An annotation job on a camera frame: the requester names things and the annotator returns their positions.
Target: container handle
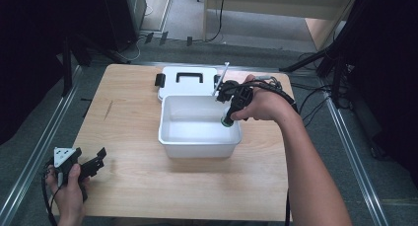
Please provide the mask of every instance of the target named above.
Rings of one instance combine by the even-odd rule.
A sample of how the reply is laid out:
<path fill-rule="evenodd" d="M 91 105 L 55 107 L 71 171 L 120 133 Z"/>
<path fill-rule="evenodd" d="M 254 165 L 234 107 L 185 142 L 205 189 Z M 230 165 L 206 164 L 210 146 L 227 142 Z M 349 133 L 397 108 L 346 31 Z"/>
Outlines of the container handle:
<path fill-rule="evenodd" d="M 178 83 L 180 81 L 181 76 L 188 76 L 188 77 L 198 77 L 199 83 L 203 83 L 203 74 L 202 73 L 190 73 L 190 72 L 179 72 L 176 75 L 175 81 Z"/>

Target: wire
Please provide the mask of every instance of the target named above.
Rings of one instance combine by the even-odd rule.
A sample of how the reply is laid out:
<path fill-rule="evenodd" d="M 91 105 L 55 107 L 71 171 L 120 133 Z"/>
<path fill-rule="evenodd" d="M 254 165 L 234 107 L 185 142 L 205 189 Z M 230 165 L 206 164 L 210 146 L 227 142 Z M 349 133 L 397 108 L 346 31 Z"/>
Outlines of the wire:
<path fill-rule="evenodd" d="M 303 84 L 298 84 L 298 83 L 290 83 L 291 86 L 296 87 L 296 88 L 300 88 L 300 89 L 304 89 L 304 90 L 321 90 L 323 92 L 327 92 L 329 91 L 329 89 L 325 89 L 325 88 L 321 88 L 321 87 L 314 87 L 314 86 L 308 86 L 308 85 L 303 85 Z"/>
<path fill-rule="evenodd" d="M 324 86 L 318 87 L 318 88 L 314 89 L 312 92 L 310 92 L 310 93 L 309 93 L 309 94 L 305 97 L 304 101 L 302 102 L 301 107 L 299 108 L 299 114 L 302 114 L 302 109 L 304 108 L 305 103 L 307 102 L 308 98 L 309 98 L 310 96 L 312 96 L 314 93 L 316 93 L 316 92 L 318 92 L 318 91 L 329 92 L 330 90 L 323 90 L 323 88 L 326 88 L 326 87 L 331 87 L 331 85 L 324 85 Z"/>
<path fill-rule="evenodd" d="M 274 88 L 275 89 L 272 89 L 272 88 L 269 89 L 269 88 L 266 87 L 265 84 L 263 86 L 262 83 L 260 84 L 260 83 L 253 83 L 253 81 L 248 81 L 248 82 L 243 83 L 243 84 L 240 84 L 240 85 L 235 85 L 235 86 L 227 87 L 227 88 L 223 89 L 222 92 L 225 93 L 225 92 L 227 92 L 229 90 L 236 89 L 236 88 L 242 88 L 242 87 L 257 87 L 257 88 L 261 88 L 263 90 L 267 90 L 267 91 L 273 92 L 274 94 L 277 94 L 277 95 L 281 96 L 283 99 L 285 99 L 289 103 L 289 105 L 295 110 L 295 112 L 298 112 L 298 109 L 296 107 L 295 100 L 292 99 L 292 97 L 290 97 L 288 94 L 286 94 L 286 92 L 284 92 L 281 89 L 281 86 L 279 84 L 275 84 L 274 85 Z"/>
<path fill-rule="evenodd" d="M 52 212 L 53 200 L 55 199 L 56 194 L 57 194 L 60 190 L 61 190 L 61 187 L 59 187 L 59 188 L 56 190 L 56 192 L 53 194 L 53 196 L 52 196 L 51 203 L 49 204 L 49 208 L 50 208 L 51 212 Z"/>
<path fill-rule="evenodd" d="M 219 33 L 221 32 L 221 29 L 222 29 L 222 12 L 224 11 L 224 2 L 225 2 L 225 0 L 222 0 L 222 3 L 221 3 L 221 12 L 219 13 L 219 28 L 218 28 L 218 32 L 212 38 L 210 38 L 210 39 L 207 39 L 207 40 L 197 39 L 197 40 L 194 40 L 193 42 L 195 42 L 195 41 L 211 42 L 211 41 L 213 41 L 219 35 Z"/>
<path fill-rule="evenodd" d="M 305 127 L 307 127 L 308 125 L 310 125 L 311 124 L 311 121 L 314 119 L 314 116 L 317 114 L 317 112 L 323 107 L 323 104 L 325 103 L 325 101 L 327 101 L 328 99 L 329 99 L 330 97 L 329 96 L 327 96 L 323 101 L 321 101 L 320 103 L 319 103 L 319 105 L 317 105 L 315 108 L 313 108 L 313 110 L 309 113 L 309 114 L 307 114 L 304 118 L 303 118 L 303 120 L 305 120 L 306 118 L 308 118 L 308 116 L 310 116 L 310 115 L 312 115 L 312 117 L 311 117 L 311 119 L 310 119 L 310 121 L 307 123 L 307 124 L 305 124 Z"/>
<path fill-rule="evenodd" d="M 49 173 L 49 169 L 47 169 L 47 167 L 45 167 L 45 171 L 42 174 L 41 179 L 40 179 L 40 184 L 41 184 L 41 188 L 42 188 L 43 201 L 45 203 L 45 207 L 46 207 L 46 210 L 48 212 L 49 222 L 52 226 L 56 226 L 57 223 L 56 223 L 55 218 L 52 214 L 52 206 L 51 206 L 52 202 L 51 202 L 51 204 L 49 204 L 48 196 L 46 194 L 46 181 L 45 181 L 45 179 L 47 178 L 48 173 Z"/>
<path fill-rule="evenodd" d="M 146 38 L 146 36 L 141 36 L 135 42 L 136 48 L 138 49 L 138 54 L 134 58 L 127 58 L 127 57 L 123 56 L 122 54 L 120 54 L 119 52 L 117 52 L 117 55 L 119 55 L 120 57 L 122 57 L 123 59 L 128 60 L 128 61 L 133 61 L 133 60 L 137 59 L 141 55 L 141 49 L 139 49 L 138 43 L 139 43 L 140 40 L 142 40 L 144 38 Z"/>
<path fill-rule="evenodd" d="M 286 195 L 286 216 L 285 216 L 285 226 L 290 225 L 290 200 L 289 200 L 289 189 Z"/>
<path fill-rule="evenodd" d="M 299 57 L 298 57 L 298 61 L 301 61 L 302 60 L 302 57 L 304 56 L 304 55 L 314 55 L 315 53 L 314 52 L 306 52 L 306 53 L 302 53 Z M 318 66 L 316 65 L 316 62 L 318 61 L 318 59 L 317 60 L 315 60 L 315 61 L 313 61 L 313 62 L 311 62 L 311 63 L 313 63 L 313 67 L 307 67 L 307 65 L 305 65 L 304 66 L 304 68 L 305 69 L 307 69 L 307 70 L 316 70 L 317 68 L 318 68 Z"/>

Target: black stand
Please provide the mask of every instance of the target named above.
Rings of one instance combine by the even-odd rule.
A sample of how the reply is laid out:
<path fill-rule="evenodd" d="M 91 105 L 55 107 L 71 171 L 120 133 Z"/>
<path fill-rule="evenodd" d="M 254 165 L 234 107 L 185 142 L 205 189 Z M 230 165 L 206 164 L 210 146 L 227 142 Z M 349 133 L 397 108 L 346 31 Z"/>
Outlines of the black stand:
<path fill-rule="evenodd" d="M 102 48 L 98 44 L 94 43 L 90 39 L 81 36 L 67 36 L 63 42 L 62 62 L 64 66 L 64 90 L 62 97 L 65 97 L 73 86 L 72 68 L 71 68 L 71 51 L 80 65 L 90 66 L 92 58 L 87 50 L 83 47 L 83 44 L 95 49 L 104 56 L 110 58 L 116 64 L 125 64 L 128 62 L 122 62 L 119 57 L 115 56 L 108 50 Z"/>
<path fill-rule="evenodd" d="M 71 52 L 73 52 L 74 57 L 78 61 L 80 65 L 87 65 L 90 66 L 92 58 L 90 57 L 88 51 L 86 50 L 86 46 L 91 47 L 98 51 L 99 53 L 103 54 L 104 56 L 111 59 L 114 63 L 117 64 L 124 64 L 128 62 L 122 62 L 118 56 L 115 56 L 110 51 L 102 48 L 89 38 L 79 35 L 74 32 L 72 28 L 72 24 L 74 22 L 68 21 L 68 18 L 71 18 L 68 15 L 68 1 L 69 0 L 60 0 L 61 1 L 61 14 L 62 14 L 62 31 L 64 33 L 63 39 L 63 50 L 62 50 L 62 60 L 64 66 L 64 90 L 62 92 L 62 97 L 65 97 L 68 92 L 71 90 L 73 86 L 73 77 L 72 77 L 72 67 L 71 67 Z"/>
<path fill-rule="evenodd" d="M 333 85 L 331 90 L 331 98 L 334 104 L 338 105 L 338 89 L 343 69 L 345 69 L 345 58 L 348 56 L 349 50 L 352 44 L 356 40 L 356 32 L 361 25 L 358 25 L 360 17 L 362 16 L 365 8 L 370 4 L 371 0 L 356 0 L 346 25 L 342 29 L 341 33 L 335 39 L 335 41 L 325 49 L 317 52 L 314 55 L 307 57 L 306 59 L 299 61 L 298 63 L 291 65 L 287 68 L 281 69 L 283 72 L 293 72 L 299 68 L 302 68 L 320 58 L 323 58 L 322 62 L 316 70 L 316 74 L 319 77 L 327 76 L 332 68 L 335 67 Z"/>

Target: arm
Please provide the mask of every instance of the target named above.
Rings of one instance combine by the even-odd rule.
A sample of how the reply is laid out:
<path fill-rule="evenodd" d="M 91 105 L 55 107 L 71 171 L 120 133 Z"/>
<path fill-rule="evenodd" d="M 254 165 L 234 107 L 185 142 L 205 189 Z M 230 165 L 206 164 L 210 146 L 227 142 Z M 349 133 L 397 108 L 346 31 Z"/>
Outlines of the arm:
<path fill-rule="evenodd" d="M 292 107 L 280 96 L 254 88 L 251 104 L 231 116 L 247 117 L 274 120 L 282 130 L 295 225 L 351 225 L 341 194 Z"/>
<path fill-rule="evenodd" d="M 46 183 L 52 193 L 58 190 L 57 179 L 52 166 L 49 166 L 50 172 Z M 58 205 L 60 218 L 58 226 L 77 226 L 82 225 L 86 209 L 83 204 L 83 195 L 81 193 L 78 178 L 80 176 L 80 165 L 75 164 L 68 176 L 67 186 L 63 186 L 55 196 L 55 202 Z"/>

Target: white plastic container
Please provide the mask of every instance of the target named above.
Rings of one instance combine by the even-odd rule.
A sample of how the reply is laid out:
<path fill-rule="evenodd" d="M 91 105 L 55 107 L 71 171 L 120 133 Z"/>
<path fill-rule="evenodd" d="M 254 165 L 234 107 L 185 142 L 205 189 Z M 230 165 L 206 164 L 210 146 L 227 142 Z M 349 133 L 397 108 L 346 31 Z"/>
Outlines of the white plastic container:
<path fill-rule="evenodd" d="M 171 158 L 228 158 L 242 140 L 240 123 L 221 123 L 229 103 L 213 96 L 169 95 L 163 98 L 159 141 Z"/>

